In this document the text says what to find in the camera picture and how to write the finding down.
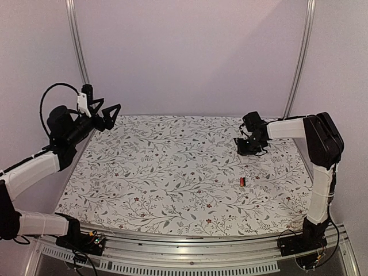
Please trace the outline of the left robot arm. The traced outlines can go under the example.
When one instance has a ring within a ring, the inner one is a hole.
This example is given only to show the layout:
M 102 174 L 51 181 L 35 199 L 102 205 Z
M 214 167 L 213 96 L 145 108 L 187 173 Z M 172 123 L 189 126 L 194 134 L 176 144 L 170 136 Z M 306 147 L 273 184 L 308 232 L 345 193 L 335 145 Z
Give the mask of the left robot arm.
M 47 119 L 51 129 L 49 145 L 13 167 L 1 172 L 1 239 L 12 240 L 18 236 L 55 235 L 74 250 L 81 249 L 86 241 L 77 219 L 63 214 L 42 214 L 17 210 L 15 199 L 40 180 L 63 171 L 74 160 L 76 146 L 89 133 L 111 130 L 121 109 L 120 104 L 102 110 L 102 99 L 94 100 L 96 108 L 82 114 L 61 105 L 54 108 Z

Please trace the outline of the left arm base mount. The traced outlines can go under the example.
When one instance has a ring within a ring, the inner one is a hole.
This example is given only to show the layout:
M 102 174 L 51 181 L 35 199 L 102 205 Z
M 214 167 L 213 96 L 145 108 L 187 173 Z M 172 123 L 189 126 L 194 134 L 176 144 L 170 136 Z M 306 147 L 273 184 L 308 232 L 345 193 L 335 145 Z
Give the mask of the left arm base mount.
M 90 233 L 68 233 L 56 238 L 56 245 L 70 250 L 79 250 L 85 254 L 102 256 L 106 243 L 103 233 L 92 231 Z

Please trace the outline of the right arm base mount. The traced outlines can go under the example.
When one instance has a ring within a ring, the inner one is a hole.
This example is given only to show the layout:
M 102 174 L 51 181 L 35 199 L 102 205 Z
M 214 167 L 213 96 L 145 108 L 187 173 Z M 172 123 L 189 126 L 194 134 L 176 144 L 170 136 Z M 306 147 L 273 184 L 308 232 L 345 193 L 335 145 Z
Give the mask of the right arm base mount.
M 327 240 L 325 236 L 318 237 L 317 239 L 304 239 L 302 234 L 296 234 L 293 231 L 287 229 L 292 234 L 279 235 L 277 240 L 277 247 L 281 252 L 281 256 L 289 256 L 300 254 L 303 252 L 322 249 L 327 246 Z

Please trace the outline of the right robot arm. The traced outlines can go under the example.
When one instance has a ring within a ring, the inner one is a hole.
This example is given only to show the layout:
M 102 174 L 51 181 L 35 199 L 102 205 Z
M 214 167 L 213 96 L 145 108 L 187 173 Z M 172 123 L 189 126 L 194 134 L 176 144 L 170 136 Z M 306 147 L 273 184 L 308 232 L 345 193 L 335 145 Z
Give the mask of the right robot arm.
M 295 252 L 326 246 L 325 230 L 331 223 L 330 205 L 335 194 L 336 172 L 344 150 L 343 139 L 327 112 L 297 116 L 266 122 L 258 112 L 243 117 L 242 138 L 236 138 L 241 156 L 264 151 L 268 141 L 277 139 L 305 139 L 313 167 L 313 189 L 309 210 L 302 225 L 302 233 L 290 239 L 281 238 L 278 246 Z

